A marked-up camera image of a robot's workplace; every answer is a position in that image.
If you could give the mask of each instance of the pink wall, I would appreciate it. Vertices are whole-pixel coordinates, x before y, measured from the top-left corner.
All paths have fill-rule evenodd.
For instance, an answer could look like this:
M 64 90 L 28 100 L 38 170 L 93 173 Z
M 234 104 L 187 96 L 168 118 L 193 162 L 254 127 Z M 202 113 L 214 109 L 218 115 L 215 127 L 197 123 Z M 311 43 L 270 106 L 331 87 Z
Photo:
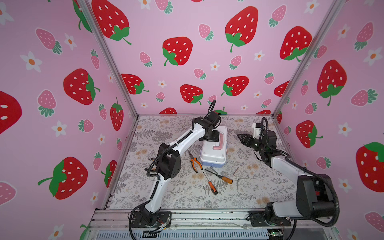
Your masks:
M 203 113 L 213 95 L 217 97 L 217 109 L 225 107 L 225 112 L 240 114 L 273 112 L 281 99 L 275 93 L 279 95 L 278 91 L 285 89 L 284 83 L 298 65 L 295 58 L 284 58 L 291 48 L 301 50 L 309 45 L 310 35 L 315 35 L 332 1 L 89 2 L 139 114 L 158 114 L 166 108 L 174 108 L 177 113 Z M 240 39 L 233 33 L 240 33 Z M 230 52 L 232 43 L 238 46 Z M 266 79 L 268 73 L 273 76 Z M 241 84 L 227 89 L 233 95 L 229 96 L 223 84 L 232 86 L 236 79 Z
M 116 82 L 109 81 L 93 34 L 82 23 L 79 30 L 72 1 L 8 0 L 0 2 L 0 10 L 0 238 L 79 239 L 85 230 L 80 226 L 101 208 L 107 191 L 101 170 L 119 159 L 117 139 L 125 144 L 133 122 L 129 108 Z M 36 35 L 37 28 L 46 31 Z M 87 73 L 100 89 L 94 101 Z M 110 117 L 116 97 L 124 113 L 119 112 L 118 131 Z M 105 106 L 102 116 L 99 104 Z M 78 125 L 86 119 L 93 127 L 85 121 L 82 132 Z M 101 162 L 95 161 L 100 164 L 95 170 L 97 152 Z M 38 185 L 49 177 L 54 179 Z
M 297 162 L 333 181 L 341 209 L 336 226 L 343 239 L 384 239 L 382 10 L 383 1 L 347 2 L 320 44 L 326 52 L 320 47 L 282 110 L 280 127 Z M 364 47 L 357 51 L 355 45 Z M 330 83 L 336 87 L 326 91 Z M 304 126 L 308 120 L 312 123 Z M 314 130 L 309 130 L 312 136 L 303 132 L 309 125 L 323 136 L 315 144 L 300 138 L 314 139 Z

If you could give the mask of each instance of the floral patterned surface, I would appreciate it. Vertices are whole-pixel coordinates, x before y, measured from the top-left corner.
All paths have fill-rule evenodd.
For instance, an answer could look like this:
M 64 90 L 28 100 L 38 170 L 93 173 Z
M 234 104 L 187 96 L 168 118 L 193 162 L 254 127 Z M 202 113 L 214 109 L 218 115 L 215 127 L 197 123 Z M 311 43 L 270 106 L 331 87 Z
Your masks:
M 270 130 L 276 131 L 271 117 L 267 118 Z M 217 195 L 213 195 L 202 171 L 199 169 L 198 173 L 195 173 L 189 157 L 183 154 L 181 170 L 168 185 L 161 207 L 248 209 L 264 208 L 266 203 L 271 201 L 294 199 L 295 184 L 280 172 L 257 160 L 252 149 L 242 145 L 237 137 L 238 133 L 252 133 L 252 123 L 260 120 L 260 116 L 222 116 L 221 125 L 228 128 L 227 163 L 220 169 L 216 168 L 216 171 L 233 179 L 233 184 L 228 184 L 206 172 L 218 191 Z M 144 168 L 151 163 L 150 158 L 156 156 L 161 143 L 172 142 L 181 136 L 190 128 L 191 122 L 191 116 L 140 118 L 110 209 L 132 209 L 147 200 L 154 179 L 146 177 Z M 278 148 L 284 149 L 279 136 L 277 140 Z M 201 148 L 202 142 L 197 141 L 189 150 L 194 156 L 199 156 Z M 237 177 L 243 178 L 249 175 L 248 180 L 239 182 L 239 190 L 232 175 L 237 167 L 240 167 L 236 172 Z

